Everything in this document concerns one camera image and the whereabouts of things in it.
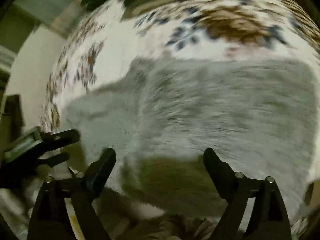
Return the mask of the grey fluffy fleece pants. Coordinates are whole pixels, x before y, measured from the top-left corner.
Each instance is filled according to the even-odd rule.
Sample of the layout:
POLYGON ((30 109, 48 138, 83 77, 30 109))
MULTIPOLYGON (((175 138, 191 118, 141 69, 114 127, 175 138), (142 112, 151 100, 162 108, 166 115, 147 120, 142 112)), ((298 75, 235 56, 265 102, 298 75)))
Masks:
POLYGON ((133 202, 189 217, 222 215, 226 202, 202 162, 212 148, 250 178, 273 176, 294 219, 315 180, 317 85, 298 60, 137 58, 122 79, 68 103, 60 129, 81 134, 76 169, 114 148, 106 185, 133 202))

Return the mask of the person's beige trouser legs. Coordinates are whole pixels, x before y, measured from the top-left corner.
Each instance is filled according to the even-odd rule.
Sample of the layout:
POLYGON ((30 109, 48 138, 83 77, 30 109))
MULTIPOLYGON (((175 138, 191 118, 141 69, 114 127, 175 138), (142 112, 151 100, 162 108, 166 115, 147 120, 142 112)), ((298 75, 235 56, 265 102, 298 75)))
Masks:
POLYGON ((117 239, 209 239, 217 222, 210 219, 164 215, 142 220, 117 239))

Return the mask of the grey green curtain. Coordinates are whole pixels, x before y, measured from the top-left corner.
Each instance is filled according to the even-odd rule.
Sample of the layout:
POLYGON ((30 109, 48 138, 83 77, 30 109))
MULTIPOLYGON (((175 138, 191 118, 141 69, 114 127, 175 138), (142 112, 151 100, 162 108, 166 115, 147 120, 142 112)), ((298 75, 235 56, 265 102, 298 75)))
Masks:
POLYGON ((15 0, 14 5, 67 38, 84 14, 81 0, 15 0))

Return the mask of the floral white bed quilt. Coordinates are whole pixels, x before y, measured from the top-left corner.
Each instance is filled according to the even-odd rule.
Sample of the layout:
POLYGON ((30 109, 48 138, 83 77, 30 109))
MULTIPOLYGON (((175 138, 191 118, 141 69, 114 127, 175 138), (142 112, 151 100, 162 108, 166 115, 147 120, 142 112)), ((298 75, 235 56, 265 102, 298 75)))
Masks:
POLYGON ((319 55, 280 0, 108 0, 84 16, 54 63, 40 125, 60 127, 78 97, 122 78, 137 57, 240 61, 288 58, 319 73, 319 55))

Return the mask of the brown checkered blanket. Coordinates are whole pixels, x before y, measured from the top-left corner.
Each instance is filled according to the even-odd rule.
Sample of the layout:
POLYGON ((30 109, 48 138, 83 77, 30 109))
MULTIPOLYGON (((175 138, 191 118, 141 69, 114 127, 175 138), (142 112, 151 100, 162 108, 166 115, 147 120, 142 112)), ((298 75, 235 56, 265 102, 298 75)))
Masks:
POLYGON ((319 27, 295 0, 280 0, 293 14, 292 25, 319 55, 319 27))

